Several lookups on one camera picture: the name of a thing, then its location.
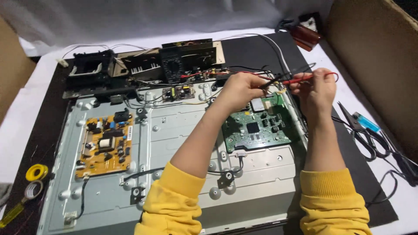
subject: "chip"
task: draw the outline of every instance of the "chip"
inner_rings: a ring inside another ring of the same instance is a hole
[[[258,127],[258,123],[248,123],[247,124],[247,130],[248,133],[257,133],[260,131],[259,127]]]

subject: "white label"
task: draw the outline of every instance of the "white label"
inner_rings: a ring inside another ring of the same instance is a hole
[[[133,128],[133,126],[128,127],[128,136],[127,136],[126,140],[132,140],[132,128]]]

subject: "person's right hand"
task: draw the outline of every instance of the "person's right hand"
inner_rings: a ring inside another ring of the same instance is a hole
[[[332,102],[335,97],[336,85],[334,75],[329,69],[319,68],[313,72],[313,78],[309,82],[290,84],[292,94],[301,99],[301,109],[308,119],[308,124],[317,124],[324,118],[331,118]],[[299,73],[295,79],[309,76],[310,73]]]

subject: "circuit board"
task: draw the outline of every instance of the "circuit board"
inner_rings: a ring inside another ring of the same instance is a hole
[[[254,150],[289,144],[299,139],[281,95],[261,99],[264,108],[254,111],[250,104],[231,114],[222,125],[227,152]]]
[[[86,120],[76,178],[126,171],[131,163],[133,115],[128,110]]]
[[[163,89],[163,102],[194,98],[193,85],[178,86]]]

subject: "yellow sleeve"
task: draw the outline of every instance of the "yellow sleeve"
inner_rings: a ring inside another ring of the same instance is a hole
[[[142,222],[136,224],[135,235],[197,235],[202,225],[194,218],[202,214],[197,205],[206,179],[201,179],[167,163],[160,180],[148,192]]]
[[[309,172],[300,175],[301,219],[304,234],[372,234],[369,212],[347,168],[340,171]]]

